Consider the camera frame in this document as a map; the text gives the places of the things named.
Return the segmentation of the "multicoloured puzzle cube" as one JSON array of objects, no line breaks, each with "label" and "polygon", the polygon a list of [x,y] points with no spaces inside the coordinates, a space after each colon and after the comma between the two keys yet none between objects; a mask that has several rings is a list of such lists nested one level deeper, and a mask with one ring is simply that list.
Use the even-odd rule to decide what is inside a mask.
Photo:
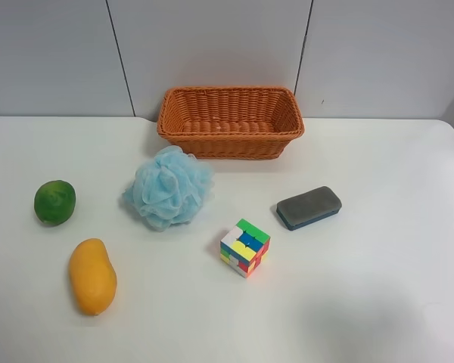
[{"label": "multicoloured puzzle cube", "polygon": [[248,278],[264,260],[270,240],[266,232],[240,219],[220,240],[220,259],[240,276]]}]

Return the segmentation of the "green lemon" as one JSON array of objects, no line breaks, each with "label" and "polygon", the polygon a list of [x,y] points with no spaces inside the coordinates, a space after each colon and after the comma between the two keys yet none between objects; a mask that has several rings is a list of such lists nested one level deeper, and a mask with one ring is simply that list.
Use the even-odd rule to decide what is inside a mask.
[{"label": "green lemon", "polygon": [[67,181],[54,180],[44,183],[34,197],[34,212],[38,220],[47,226],[66,222],[76,206],[76,192]]}]

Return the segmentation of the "grey blue board eraser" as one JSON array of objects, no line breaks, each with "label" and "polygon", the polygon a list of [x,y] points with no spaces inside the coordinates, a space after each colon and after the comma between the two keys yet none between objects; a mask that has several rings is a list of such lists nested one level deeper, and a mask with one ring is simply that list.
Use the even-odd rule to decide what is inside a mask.
[{"label": "grey blue board eraser", "polygon": [[294,231],[337,214],[341,207],[340,198],[321,186],[278,202],[276,212],[287,229]]}]

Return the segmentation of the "orange woven basket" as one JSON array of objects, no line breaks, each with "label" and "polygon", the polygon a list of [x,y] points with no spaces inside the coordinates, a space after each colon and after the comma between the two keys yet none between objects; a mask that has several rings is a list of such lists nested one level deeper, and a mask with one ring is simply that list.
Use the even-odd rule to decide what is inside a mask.
[{"label": "orange woven basket", "polygon": [[157,133],[198,158],[272,160],[303,135],[304,123],[284,87],[189,86],[166,92]]}]

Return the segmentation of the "yellow mango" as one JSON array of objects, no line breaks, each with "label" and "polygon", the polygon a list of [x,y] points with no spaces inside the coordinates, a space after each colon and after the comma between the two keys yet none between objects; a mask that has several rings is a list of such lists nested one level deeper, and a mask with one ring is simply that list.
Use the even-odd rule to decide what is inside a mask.
[{"label": "yellow mango", "polygon": [[68,275],[81,313],[100,315],[113,302],[117,274],[102,240],[90,238],[75,248],[70,256]]}]

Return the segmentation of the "blue mesh bath sponge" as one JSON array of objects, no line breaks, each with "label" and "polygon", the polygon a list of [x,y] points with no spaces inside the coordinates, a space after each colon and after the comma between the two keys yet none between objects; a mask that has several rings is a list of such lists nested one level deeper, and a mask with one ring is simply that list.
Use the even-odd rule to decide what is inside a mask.
[{"label": "blue mesh bath sponge", "polygon": [[160,150],[141,165],[123,200],[149,228],[165,231],[189,223],[204,206],[213,186],[213,169],[179,146]]}]

